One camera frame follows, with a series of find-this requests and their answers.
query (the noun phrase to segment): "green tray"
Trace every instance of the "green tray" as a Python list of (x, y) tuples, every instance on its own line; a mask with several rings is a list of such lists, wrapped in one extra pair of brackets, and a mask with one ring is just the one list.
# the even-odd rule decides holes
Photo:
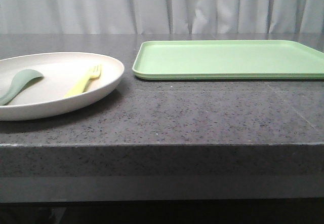
[(292, 41), (144, 42), (133, 65), (147, 80), (324, 79), (324, 53)]

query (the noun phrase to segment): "tray rim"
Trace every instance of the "tray rim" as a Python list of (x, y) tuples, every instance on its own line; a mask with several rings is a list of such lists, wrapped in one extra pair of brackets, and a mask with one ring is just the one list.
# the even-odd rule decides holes
[(324, 56), (324, 53), (302, 43), (291, 40), (152, 40), (143, 42), (132, 66), (133, 74), (145, 80), (324, 80), (324, 73), (145, 73), (136, 70), (139, 57), (144, 47), (156, 44), (172, 43), (263, 43), (263, 44), (293, 44), (307, 51)]

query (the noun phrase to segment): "white plate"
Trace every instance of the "white plate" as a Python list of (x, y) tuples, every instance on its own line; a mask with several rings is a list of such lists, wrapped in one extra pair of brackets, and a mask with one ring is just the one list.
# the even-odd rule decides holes
[[(63, 98), (91, 67), (102, 64), (99, 79), (87, 91)], [(9, 88), (13, 76), (23, 69), (35, 69), (44, 78), (0, 106), (1, 121), (50, 117), (88, 106), (112, 92), (121, 80), (124, 65), (117, 59), (93, 53), (43, 53), (0, 60), (0, 95)]]

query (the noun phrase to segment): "countertop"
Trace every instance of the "countertop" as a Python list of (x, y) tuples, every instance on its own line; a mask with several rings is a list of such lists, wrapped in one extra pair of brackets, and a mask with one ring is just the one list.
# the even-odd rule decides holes
[[(269, 190), (272, 185), (258, 193), (250, 186), (235, 194), (227, 190), (228, 196), (219, 192), (208, 195), (207, 191), (200, 196), (190, 194), (190, 188), (202, 183), (195, 179), (203, 178), (208, 183), (224, 181), (225, 185), (243, 179), (248, 185), (263, 177), (265, 182), (284, 182), (290, 177), (280, 189), (286, 193), (283, 197), (324, 196), (323, 81), (155, 82), (132, 73), (145, 41), (267, 39), (292, 40), (324, 50), (324, 34), (317, 33), (0, 35), (0, 59), (90, 52), (114, 57), (125, 65), (118, 87), (90, 106), (46, 119), (0, 122), (0, 202), (249, 198), (240, 194), (247, 189), (251, 198), (281, 197), (278, 192), (268, 194), (274, 192)], [(98, 187), (111, 180), (115, 184), (116, 179), (131, 185), (140, 178), (146, 187), (137, 184), (138, 188), (158, 189), (162, 182), (164, 186), (170, 183), (170, 177), (177, 177), (184, 185), (184, 178), (193, 182), (188, 191), (177, 196), (172, 180), (169, 187), (173, 190), (168, 190), (173, 197), (167, 190), (164, 195), (154, 195), (153, 189), (151, 195), (123, 194), (120, 190), (120, 195), (112, 197), (99, 191), (103, 186)], [(42, 194), (33, 197), (28, 190), (13, 194), (17, 183), (23, 181), (43, 188)], [(77, 192), (71, 195), (71, 190), (60, 197), (56, 196), (59, 191), (45, 194), (55, 186), (66, 189), (68, 181), (72, 181), (69, 185), (84, 181), (83, 187), (75, 188), (96, 189), (96, 197), (82, 197)], [(152, 181), (160, 185), (154, 187)], [(288, 190), (297, 182), (300, 188)]]

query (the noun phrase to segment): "curtain fold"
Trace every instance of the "curtain fold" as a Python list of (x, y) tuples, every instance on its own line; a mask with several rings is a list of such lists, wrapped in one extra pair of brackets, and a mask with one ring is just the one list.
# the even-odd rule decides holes
[(0, 34), (323, 32), (324, 0), (0, 0)]

